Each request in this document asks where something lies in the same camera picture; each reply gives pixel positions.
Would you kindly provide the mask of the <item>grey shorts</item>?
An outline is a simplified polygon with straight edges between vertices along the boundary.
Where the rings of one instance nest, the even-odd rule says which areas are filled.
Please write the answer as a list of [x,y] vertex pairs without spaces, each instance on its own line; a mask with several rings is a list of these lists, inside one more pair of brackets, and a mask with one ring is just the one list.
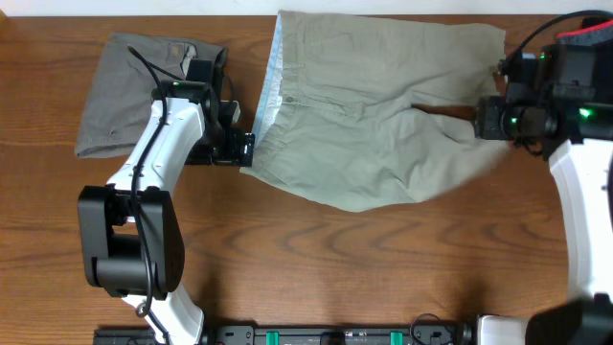
[[181,79],[192,60],[224,60],[227,49],[202,41],[164,36],[113,33],[102,51],[80,119],[75,146],[78,158],[109,158],[132,152],[150,116],[156,84],[132,46],[149,63]]

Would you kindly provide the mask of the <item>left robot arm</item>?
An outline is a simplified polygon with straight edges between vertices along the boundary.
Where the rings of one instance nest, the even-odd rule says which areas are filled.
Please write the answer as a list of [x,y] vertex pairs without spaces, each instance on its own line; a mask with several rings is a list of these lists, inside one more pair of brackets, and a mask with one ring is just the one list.
[[78,200],[85,276],[135,309],[148,327],[101,329],[96,344],[212,344],[205,312],[182,284],[185,244],[172,194],[187,165],[249,167],[255,136],[223,101],[224,64],[193,60],[185,78],[158,80],[146,129],[122,167]]

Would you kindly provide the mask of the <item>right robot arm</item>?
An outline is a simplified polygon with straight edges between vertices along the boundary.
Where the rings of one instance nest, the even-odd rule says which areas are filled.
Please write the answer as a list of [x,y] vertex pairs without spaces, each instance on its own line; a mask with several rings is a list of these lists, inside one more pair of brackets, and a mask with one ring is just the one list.
[[516,52],[499,71],[504,95],[483,98],[476,137],[536,146],[558,190],[568,250],[568,300],[527,320],[485,315],[477,344],[612,341],[612,50],[553,44]]

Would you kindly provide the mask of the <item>beige shorts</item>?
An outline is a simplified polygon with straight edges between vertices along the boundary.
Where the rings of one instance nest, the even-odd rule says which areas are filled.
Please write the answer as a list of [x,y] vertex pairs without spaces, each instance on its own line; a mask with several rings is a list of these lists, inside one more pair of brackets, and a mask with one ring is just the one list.
[[281,11],[245,173],[344,211],[418,203],[490,171],[502,141],[445,106],[496,94],[505,32]]

